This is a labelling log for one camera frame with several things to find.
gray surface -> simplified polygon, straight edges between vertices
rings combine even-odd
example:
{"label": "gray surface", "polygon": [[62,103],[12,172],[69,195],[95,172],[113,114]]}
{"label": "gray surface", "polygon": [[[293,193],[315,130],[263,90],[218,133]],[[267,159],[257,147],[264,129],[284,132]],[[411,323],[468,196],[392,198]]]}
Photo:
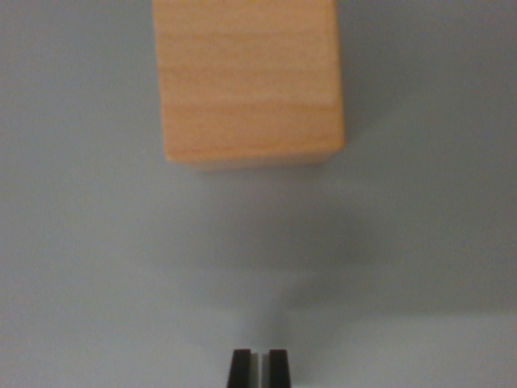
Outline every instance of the gray surface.
{"label": "gray surface", "polygon": [[0,5],[0,386],[517,386],[517,2],[340,2],[349,144],[162,156],[149,2]]}

wooden cube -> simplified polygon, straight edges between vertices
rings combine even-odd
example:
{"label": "wooden cube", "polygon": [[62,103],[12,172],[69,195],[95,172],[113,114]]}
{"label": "wooden cube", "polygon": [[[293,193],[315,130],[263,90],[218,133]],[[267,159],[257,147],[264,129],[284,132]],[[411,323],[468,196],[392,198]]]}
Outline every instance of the wooden cube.
{"label": "wooden cube", "polygon": [[335,0],[153,0],[165,155],[203,169],[344,145]]}

white tabletop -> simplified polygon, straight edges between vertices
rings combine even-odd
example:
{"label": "white tabletop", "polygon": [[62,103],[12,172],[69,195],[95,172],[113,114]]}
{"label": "white tabletop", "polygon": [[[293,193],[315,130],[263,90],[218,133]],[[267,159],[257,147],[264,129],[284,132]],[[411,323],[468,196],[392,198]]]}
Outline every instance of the white tabletop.
{"label": "white tabletop", "polygon": [[0,4],[0,386],[517,386],[517,2],[339,2],[346,149],[165,161],[150,2]]}

wood grain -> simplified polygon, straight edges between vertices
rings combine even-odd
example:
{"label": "wood grain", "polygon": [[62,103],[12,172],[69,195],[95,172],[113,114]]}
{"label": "wood grain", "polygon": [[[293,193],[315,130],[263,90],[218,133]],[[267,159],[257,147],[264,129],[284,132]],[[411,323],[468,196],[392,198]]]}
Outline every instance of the wood grain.
{"label": "wood grain", "polygon": [[167,159],[322,162],[344,145],[335,0],[153,0]]}

wooden block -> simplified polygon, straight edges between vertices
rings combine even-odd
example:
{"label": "wooden block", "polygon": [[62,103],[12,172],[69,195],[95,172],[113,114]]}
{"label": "wooden block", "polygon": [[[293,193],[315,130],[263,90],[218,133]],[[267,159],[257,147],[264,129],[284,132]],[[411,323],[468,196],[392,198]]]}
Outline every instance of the wooden block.
{"label": "wooden block", "polygon": [[153,0],[168,160],[323,162],[344,145],[335,0]]}

